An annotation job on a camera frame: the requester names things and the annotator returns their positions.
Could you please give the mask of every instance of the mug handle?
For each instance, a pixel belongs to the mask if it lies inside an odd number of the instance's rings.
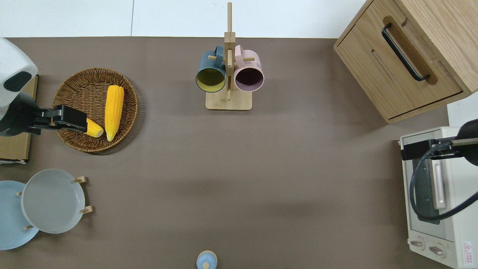
[[[216,46],[214,54],[216,55],[216,59],[214,60],[213,66],[215,68],[220,68],[222,64],[222,59],[224,59],[224,47],[219,45]]]
[[[242,53],[244,53],[244,49],[242,49],[241,45],[237,45],[236,49],[234,50],[234,58],[239,68],[246,65],[244,64],[244,60],[242,59]]]

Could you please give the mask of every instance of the pink mug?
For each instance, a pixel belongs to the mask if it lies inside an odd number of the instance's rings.
[[[235,49],[234,84],[239,90],[255,91],[264,84],[259,56],[252,50],[243,50],[240,45]],[[253,61],[244,61],[244,58],[254,57]]]

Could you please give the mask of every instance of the toaster oven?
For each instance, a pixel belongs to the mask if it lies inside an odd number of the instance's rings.
[[[438,127],[404,135],[399,144],[404,149],[424,140],[453,137],[458,131],[458,127]],[[420,219],[409,199],[418,159],[402,161],[410,250],[452,268],[478,269],[478,203],[443,220]],[[478,167],[464,158],[428,159],[416,176],[416,206],[430,216],[449,211],[478,191]]]

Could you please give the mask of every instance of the woven basket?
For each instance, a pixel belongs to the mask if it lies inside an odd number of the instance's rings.
[[[89,119],[104,128],[106,94],[110,85],[124,88],[120,126],[113,141],[108,142],[106,132],[94,138],[79,131],[57,131],[65,144],[84,152],[99,152],[118,144],[129,133],[138,114],[138,97],[129,80],[114,70],[90,68],[72,75],[61,85],[52,107],[65,104],[83,111]]]

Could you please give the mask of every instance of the yellow corn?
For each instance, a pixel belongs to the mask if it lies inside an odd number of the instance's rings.
[[[98,138],[103,134],[103,128],[87,118],[87,135]]]
[[[105,131],[108,141],[113,141],[118,132],[121,110],[123,109],[124,89],[118,85],[108,87],[105,105]]]

